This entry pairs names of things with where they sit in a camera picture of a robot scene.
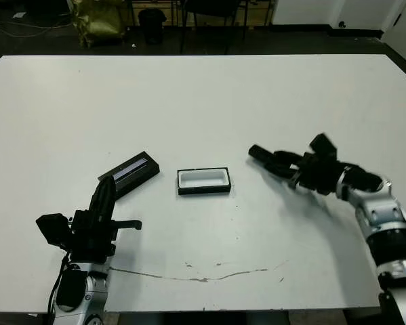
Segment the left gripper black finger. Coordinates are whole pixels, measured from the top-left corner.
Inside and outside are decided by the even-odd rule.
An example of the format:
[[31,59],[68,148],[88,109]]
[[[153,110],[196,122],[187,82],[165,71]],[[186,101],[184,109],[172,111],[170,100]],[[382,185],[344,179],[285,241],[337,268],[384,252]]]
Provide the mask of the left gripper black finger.
[[102,219],[110,221],[115,205],[116,185],[112,176],[104,179],[103,199],[102,199]]
[[91,199],[91,213],[95,220],[108,219],[108,178],[102,179]]

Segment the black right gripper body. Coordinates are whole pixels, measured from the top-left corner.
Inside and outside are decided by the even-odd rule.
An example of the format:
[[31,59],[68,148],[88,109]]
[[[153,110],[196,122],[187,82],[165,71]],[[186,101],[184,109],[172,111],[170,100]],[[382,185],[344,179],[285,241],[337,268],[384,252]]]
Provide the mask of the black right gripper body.
[[336,153],[305,152],[296,163],[296,167],[298,169],[288,181],[288,186],[292,189],[302,186],[322,195],[336,191],[337,182],[342,174],[342,164]]

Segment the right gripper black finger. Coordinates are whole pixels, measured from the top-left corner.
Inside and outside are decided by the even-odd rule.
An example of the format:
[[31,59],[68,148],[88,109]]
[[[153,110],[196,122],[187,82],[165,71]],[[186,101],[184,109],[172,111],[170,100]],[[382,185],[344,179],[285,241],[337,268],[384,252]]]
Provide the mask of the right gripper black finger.
[[284,150],[278,150],[273,152],[273,161],[275,163],[298,163],[303,159],[303,156],[294,152],[288,152]]
[[263,164],[263,167],[273,175],[280,178],[292,178],[297,172],[297,164],[295,162],[273,162],[268,161]]

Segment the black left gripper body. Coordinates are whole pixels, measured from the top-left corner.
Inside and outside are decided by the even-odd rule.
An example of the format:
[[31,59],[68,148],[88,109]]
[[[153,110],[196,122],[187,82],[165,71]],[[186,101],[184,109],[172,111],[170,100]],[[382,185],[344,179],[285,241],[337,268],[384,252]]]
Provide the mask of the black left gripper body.
[[73,263],[105,263],[115,254],[118,230],[142,229],[140,220],[115,221],[111,215],[76,210],[70,226],[70,260]]

